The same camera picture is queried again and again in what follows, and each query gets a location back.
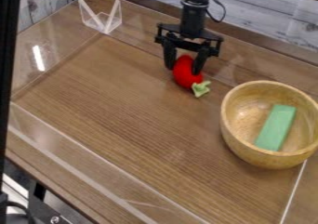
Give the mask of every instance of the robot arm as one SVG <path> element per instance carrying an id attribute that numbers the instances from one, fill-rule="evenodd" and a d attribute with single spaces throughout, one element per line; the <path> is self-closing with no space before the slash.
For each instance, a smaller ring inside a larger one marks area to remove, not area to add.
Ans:
<path id="1" fill-rule="evenodd" d="M 221 53 L 223 39 L 205 29 L 209 1 L 182 0 L 183 16 L 180 25 L 158 24 L 155 42 L 163 46 L 166 66 L 170 70 L 172 70 L 176 60 L 176 48 L 198 52 L 193 64 L 193 74 L 199 74 L 207 58 L 217 57 Z M 193 42 L 197 38 L 203 39 L 201 44 Z"/>

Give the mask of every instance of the wooden bowl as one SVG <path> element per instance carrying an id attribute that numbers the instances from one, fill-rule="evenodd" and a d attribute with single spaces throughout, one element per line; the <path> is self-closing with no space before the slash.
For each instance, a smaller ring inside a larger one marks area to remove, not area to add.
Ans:
<path id="1" fill-rule="evenodd" d="M 291 131 L 279 152 L 254 145 L 275 104 L 297 108 Z M 225 141 L 250 164 L 283 169 L 299 165 L 318 148 L 318 105 L 298 89 L 271 81 L 237 86 L 221 106 L 221 131 Z"/>

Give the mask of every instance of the green block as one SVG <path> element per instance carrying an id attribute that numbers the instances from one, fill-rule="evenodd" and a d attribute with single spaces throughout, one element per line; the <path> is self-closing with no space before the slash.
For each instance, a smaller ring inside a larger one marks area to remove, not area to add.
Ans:
<path id="1" fill-rule="evenodd" d="M 291 130 L 297 109 L 286 105 L 274 105 L 258 135 L 255 145 L 269 151 L 278 152 Z"/>

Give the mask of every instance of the bowl rim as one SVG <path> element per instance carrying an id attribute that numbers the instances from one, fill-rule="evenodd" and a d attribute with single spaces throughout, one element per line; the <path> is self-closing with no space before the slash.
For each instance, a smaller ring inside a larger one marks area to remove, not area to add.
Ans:
<path id="1" fill-rule="evenodd" d="M 313 107 L 315 108 L 317 112 L 318 112 L 318 103 L 315 102 L 315 100 L 305 93 L 302 92 L 299 89 L 297 89 L 295 87 L 293 86 L 289 86 L 283 83 L 279 83 L 277 81 L 267 81 L 267 80 L 258 80 L 258 81 L 251 81 L 251 82 L 247 82 L 247 83 L 243 83 L 241 84 L 239 86 L 234 87 L 230 92 L 226 94 L 225 96 L 225 99 L 223 99 L 223 102 L 222 102 L 222 105 L 221 105 L 221 119 L 223 121 L 223 124 L 226 126 L 226 129 L 230 131 L 231 135 L 235 137 L 235 139 L 245 145 L 247 146 L 249 148 L 251 148 L 253 150 L 255 150 L 257 152 L 262 152 L 265 154 L 269 154 L 269 155 L 274 155 L 274 156 L 285 156 L 285 157 L 290 157 L 290 156 L 297 156 L 297 155 L 301 155 L 301 154 L 305 154 L 307 152 L 311 152 L 317 147 L 318 147 L 318 138 L 317 140 L 313 141 L 313 143 L 303 149 L 295 151 L 295 152 L 274 152 L 274 151 L 269 151 L 269 150 L 265 150 L 265 149 L 261 149 L 258 146 L 253 145 L 250 142 L 247 142 L 246 140 L 238 138 L 235 132 L 233 131 L 233 128 L 230 126 L 230 123 L 229 123 L 229 119 L 227 119 L 227 116 L 226 116 L 226 110 L 225 110 L 225 107 L 227 105 L 227 102 L 229 102 L 229 99 L 231 98 L 231 96 L 234 95 L 234 93 L 241 90 L 243 87 L 246 86 L 253 86 L 253 85 L 257 85 L 257 84 L 267 84 L 267 85 L 275 85 L 275 86 L 283 86 L 286 87 L 287 89 L 293 90 L 294 92 L 297 92 L 313 105 Z"/>

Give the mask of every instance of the red toy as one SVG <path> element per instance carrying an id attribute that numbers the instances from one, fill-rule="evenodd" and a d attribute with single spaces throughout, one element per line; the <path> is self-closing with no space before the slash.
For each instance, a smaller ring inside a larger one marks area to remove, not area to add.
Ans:
<path id="1" fill-rule="evenodd" d="M 176 84 L 186 89 L 193 88 L 195 97 L 198 98 L 210 92 L 207 88 L 210 82 L 203 81 L 202 73 L 193 75 L 193 62 L 194 59 L 189 55 L 183 55 L 175 62 L 172 73 Z"/>

